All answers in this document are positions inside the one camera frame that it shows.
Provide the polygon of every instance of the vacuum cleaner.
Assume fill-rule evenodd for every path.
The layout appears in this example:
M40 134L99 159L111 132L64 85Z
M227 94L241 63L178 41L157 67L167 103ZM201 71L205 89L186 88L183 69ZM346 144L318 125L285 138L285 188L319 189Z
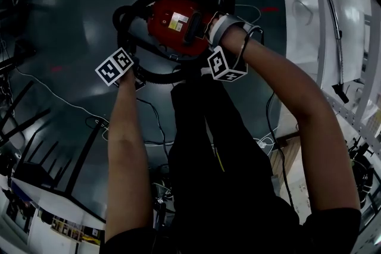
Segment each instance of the vacuum cleaner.
M218 45L230 26L241 26L247 32L253 27L235 17L234 12L235 0L137 0L115 11L113 25L117 30L118 48L133 58L135 77L142 82L171 84L201 75L201 68L208 67L207 59L213 54L213 46ZM226 16L225 22L218 25L219 31L214 29L217 34L210 41L208 32L212 21L221 15ZM146 21L155 43L131 33L131 24L137 18ZM263 33L260 27L255 29ZM179 70L168 74L146 70L139 64L137 47L178 63ZM235 60L228 52L225 56L228 62Z

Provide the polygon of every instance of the person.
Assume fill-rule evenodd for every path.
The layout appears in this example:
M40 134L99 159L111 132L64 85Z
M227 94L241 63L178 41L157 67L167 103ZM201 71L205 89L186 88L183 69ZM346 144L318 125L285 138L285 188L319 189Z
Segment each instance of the person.
M238 55L245 35L232 27L220 43ZM267 155L243 125L221 82L203 76L171 91L177 128L168 157L176 208L173 252L350 253L360 227L360 204L335 114L313 80L285 57L251 39L243 58L298 121L312 214L300 225L297 213L274 194ZM160 249L163 243L152 228L147 154L136 107L133 74L127 73L108 136L104 249L171 253L170 247Z

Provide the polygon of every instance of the floor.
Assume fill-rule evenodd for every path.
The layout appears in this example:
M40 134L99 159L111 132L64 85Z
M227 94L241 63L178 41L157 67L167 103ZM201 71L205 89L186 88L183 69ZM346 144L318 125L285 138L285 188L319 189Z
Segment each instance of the floor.
M107 87L95 74L94 69L116 50L116 32L111 17L114 10L122 5L131 4L134 0L24 0L31 4L32 11L23 35L34 44L37 54L20 67L23 73L32 74L56 94L70 103L85 107L91 113L110 117L115 101L117 88ZM262 11L258 22L265 32L266 45L284 55L286 52L286 13L284 0L237 0L237 3L255 5ZM252 19L255 10L242 8L239 15ZM8 44L8 51L13 52L13 40L3 35ZM158 58L153 54L138 50L144 67L153 71L169 72L173 63ZM16 95L29 77L17 72L11 76L11 85ZM226 85L243 120L254 137L263 137L268 133L265 107L270 88L259 76L250 71L237 83ZM161 125L168 142L174 139L176 126L170 100L171 86L148 84L138 92L138 96L152 102L158 110ZM59 157L56 167L68 159L78 156L90 135L91 129L85 125L87 113L72 108L55 98L40 84L35 84L25 99L16 109L19 122L32 116L36 111L51 107L52 123L39 133L39 139L45 142L40 148L41 158L56 140L59 141L54 154L49 157L47 166ZM138 104L143 138L146 141L161 142L161 133L157 127L155 115L145 104ZM271 123L277 125L279 103L274 103L271 112ZM36 123L26 132L28 140L44 120ZM148 148L150 165L165 163L162 147ZM64 188L73 167L69 167L59 188ZM101 134L95 140L89 156L81 170L74 188L74 197L104 217L107 196L107 143Z

